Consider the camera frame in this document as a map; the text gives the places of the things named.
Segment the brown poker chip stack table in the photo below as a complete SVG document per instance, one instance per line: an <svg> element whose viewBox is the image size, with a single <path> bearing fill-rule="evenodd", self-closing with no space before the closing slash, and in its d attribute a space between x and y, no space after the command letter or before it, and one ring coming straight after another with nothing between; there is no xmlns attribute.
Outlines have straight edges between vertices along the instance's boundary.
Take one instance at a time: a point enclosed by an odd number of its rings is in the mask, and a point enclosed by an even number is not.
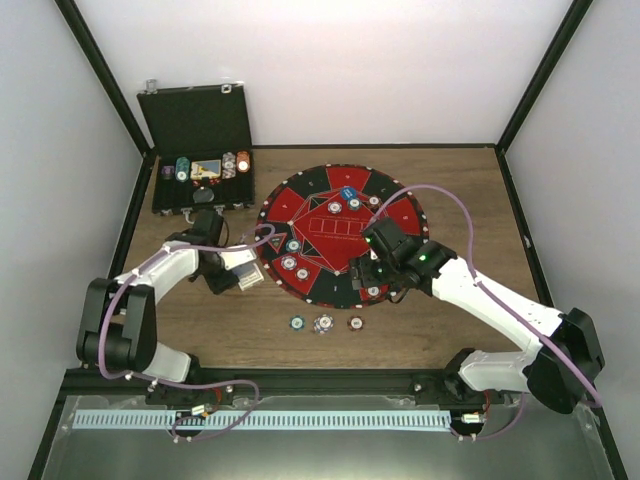
<svg viewBox="0 0 640 480"><path fill-rule="evenodd" d="M353 316L348 320L347 325L351 331L360 331L364 327L364 321L361 317Z"/></svg>

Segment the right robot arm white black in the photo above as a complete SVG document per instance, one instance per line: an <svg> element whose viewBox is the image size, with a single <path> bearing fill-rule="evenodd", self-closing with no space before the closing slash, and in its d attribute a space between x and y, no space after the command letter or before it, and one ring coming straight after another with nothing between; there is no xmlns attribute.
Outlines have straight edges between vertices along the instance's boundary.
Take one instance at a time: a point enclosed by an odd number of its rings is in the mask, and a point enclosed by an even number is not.
<svg viewBox="0 0 640 480"><path fill-rule="evenodd" d="M349 268L357 287L419 290L466 311L517 346L515 352L468 353L444 378L451 400L465 403L482 390L506 390L529 393L562 414L581 401L601 407L594 381L604 356L586 312L562 312L517 294L434 241L401 259L364 254L350 260Z"/></svg>

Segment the green poker chip stack table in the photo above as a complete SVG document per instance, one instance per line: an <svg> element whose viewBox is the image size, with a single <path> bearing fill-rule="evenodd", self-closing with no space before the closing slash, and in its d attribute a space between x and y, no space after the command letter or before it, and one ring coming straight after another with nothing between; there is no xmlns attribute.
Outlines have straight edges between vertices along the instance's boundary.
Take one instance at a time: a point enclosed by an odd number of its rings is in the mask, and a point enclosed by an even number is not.
<svg viewBox="0 0 640 480"><path fill-rule="evenodd" d="M300 331L305 327L305 319L302 316L293 316L289 321L289 326L295 331Z"/></svg>

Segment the blue small blind button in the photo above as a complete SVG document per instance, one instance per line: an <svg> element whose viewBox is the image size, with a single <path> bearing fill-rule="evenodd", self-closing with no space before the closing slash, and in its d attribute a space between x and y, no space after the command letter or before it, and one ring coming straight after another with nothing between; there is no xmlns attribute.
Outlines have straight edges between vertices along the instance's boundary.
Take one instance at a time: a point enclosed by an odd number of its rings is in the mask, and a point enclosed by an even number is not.
<svg viewBox="0 0 640 480"><path fill-rule="evenodd" d="M350 201L357 197L357 191L353 187L345 186L341 188L340 195L345 201Z"/></svg>

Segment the triangular all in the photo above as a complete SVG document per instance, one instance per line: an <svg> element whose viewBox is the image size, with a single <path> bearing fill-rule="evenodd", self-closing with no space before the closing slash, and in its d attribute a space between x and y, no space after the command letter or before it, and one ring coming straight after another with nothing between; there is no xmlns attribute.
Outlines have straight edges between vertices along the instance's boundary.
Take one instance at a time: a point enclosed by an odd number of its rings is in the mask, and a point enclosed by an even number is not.
<svg viewBox="0 0 640 480"><path fill-rule="evenodd" d="M286 248L286 244L288 242L288 234L287 233L279 233L272 236L267 245L271 249L274 255L279 255Z"/></svg>

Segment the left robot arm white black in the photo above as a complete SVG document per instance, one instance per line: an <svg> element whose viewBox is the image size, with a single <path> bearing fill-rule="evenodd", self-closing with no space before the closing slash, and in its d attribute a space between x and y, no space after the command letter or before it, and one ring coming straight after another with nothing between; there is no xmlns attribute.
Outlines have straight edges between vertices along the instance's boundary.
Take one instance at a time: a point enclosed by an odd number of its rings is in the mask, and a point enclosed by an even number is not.
<svg viewBox="0 0 640 480"><path fill-rule="evenodd" d="M207 389L197 359L158 341L156 307L184 279L203 277L216 288L240 283L235 270L256 260L265 243L217 245L214 232L191 228L170 235L150 258L114 278L96 278L87 287L76 356L108 380L144 379L168 386L181 403L196 402Z"/></svg>

